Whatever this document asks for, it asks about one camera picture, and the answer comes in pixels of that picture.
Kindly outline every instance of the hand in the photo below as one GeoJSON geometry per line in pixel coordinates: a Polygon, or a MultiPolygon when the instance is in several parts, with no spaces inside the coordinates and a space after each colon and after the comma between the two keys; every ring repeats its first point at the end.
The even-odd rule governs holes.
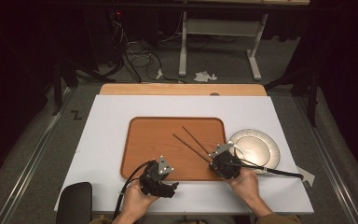
{"type": "Polygon", "coordinates": [[[260,198],[258,192],[258,179],[255,172],[241,168],[241,173],[237,178],[227,180],[234,193],[242,199],[257,217],[264,217],[272,214],[272,210],[260,198]]]}
{"type": "Polygon", "coordinates": [[[124,194],[121,214],[115,218],[113,224],[132,224],[145,213],[147,208],[159,197],[144,195],[139,180],[133,180],[124,194]]]}

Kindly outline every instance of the tabletop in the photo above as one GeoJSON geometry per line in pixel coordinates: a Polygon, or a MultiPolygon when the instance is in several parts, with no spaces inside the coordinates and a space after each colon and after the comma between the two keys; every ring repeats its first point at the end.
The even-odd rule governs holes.
{"type": "Polygon", "coordinates": [[[268,5],[309,5],[310,0],[188,0],[188,2],[216,2],[238,4],[268,4],[268,5]]]}
{"type": "MultiPolygon", "coordinates": [[[[88,181],[93,186],[93,210],[113,212],[125,182],[120,165],[129,123],[137,117],[219,118],[224,123],[226,139],[239,130],[257,129],[268,134],[279,147],[281,160],[277,169],[297,172],[274,106],[262,86],[187,85],[103,86],[91,108],[63,188],[88,181]],[[147,90],[150,90],[148,95],[141,94],[147,90]]],[[[259,188],[261,197],[276,213],[313,213],[308,194],[298,178],[260,175],[259,188]]],[[[148,213],[240,215],[250,214],[251,210],[223,181],[180,181],[175,195],[153,203],[148,213]]]]}

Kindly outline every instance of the silver plate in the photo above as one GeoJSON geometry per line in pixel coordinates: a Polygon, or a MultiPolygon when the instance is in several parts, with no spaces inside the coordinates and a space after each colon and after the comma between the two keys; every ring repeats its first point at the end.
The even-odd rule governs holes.
{"type": "Polygon", "coordinates": [[[254,129],[244,129],[234,133],[230,139],[235,147],[230,148],[232,155],[237,154],[245,164],[264,166],[274,169],[278,166],[281,154],[277,144],[267,134],[254,129]]]}

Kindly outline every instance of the paper scrap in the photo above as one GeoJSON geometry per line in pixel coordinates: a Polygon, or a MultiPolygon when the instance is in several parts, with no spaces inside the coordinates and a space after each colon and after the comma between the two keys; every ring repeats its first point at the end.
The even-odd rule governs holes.
{"type": "Polygon", "coordinates": [[[298,166],[297,166],[297,170],[301,175],[304,176],[303,183],[306,183],[310,185],[310,187],[312,187],[313,180],[315,180],[315,175],[310,174],[309,172],[299,168],[298,166]]]}
{"type": "Polygon", "coordinates": [[[208,80],[212,80],[212,81],[217,80],[217,77],[214,74],[210,76],[208,72],[204,71],[204,72],[196,73],[196,77],[194,78],[194,80],[201,81],[201,82],[208,82],[208,80]]]}
{"type": "Polygon", "coordinates": [[[159,79],[161,77],[163,77],[163,75],[162,75],[162,72],[161,72],[161,68],[159,68],[158,69],[158,75],[157,75],[156,79],[159,79]]]}

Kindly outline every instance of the orange tray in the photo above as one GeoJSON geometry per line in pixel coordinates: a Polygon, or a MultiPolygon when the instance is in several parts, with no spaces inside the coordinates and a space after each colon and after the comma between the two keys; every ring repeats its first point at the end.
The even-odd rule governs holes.
{"type": "Polygon", "coordinates": [[[207,155],[183,127],[209,152],[217,144],[226,142],[224,124],[217,118],[137,117],[130,122],[121,175],[127,179],[139,165],[153,159],[159,161],[162,155],[174,169],[166,180],[221,180],[203,158],[173,136],[176,134],[199,153],[207,155]]]}

